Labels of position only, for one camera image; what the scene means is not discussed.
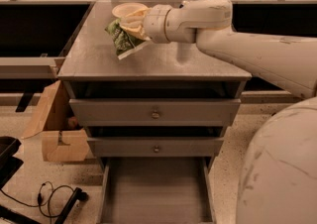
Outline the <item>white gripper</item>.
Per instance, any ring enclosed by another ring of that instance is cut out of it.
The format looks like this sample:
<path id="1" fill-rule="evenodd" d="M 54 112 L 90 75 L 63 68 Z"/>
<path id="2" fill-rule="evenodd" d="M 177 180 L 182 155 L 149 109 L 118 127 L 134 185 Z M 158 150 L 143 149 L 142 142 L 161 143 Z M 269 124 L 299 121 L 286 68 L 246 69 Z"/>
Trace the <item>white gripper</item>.
<path id="1" fill-rule="evenodd" d="M 156 5 L 153 8 L 142 8 L 124 16 L 121 23 L 124 25 L 141 25 L 131 28 L 121 25 L 121 28 L 135 38 L 146 41 L 150 38 L 157 44 L 168 44 L 169 39 L 165 33 L 165 22 L 170 5 Z"/>

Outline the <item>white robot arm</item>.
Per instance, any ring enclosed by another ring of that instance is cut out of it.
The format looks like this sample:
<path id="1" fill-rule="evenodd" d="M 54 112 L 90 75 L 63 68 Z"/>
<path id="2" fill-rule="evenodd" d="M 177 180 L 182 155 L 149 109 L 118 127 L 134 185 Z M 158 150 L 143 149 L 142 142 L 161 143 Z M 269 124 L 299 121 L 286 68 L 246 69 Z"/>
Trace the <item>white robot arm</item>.
<path id="1" fill-rule="evenodd" d="M 124 15 L 129 34 L 158 44 L 193 43 L 299 97 L 249 143 L 236 224 L 317 224 L 317 39 L 239 33 L 229 0 L 156 5 Z"/>

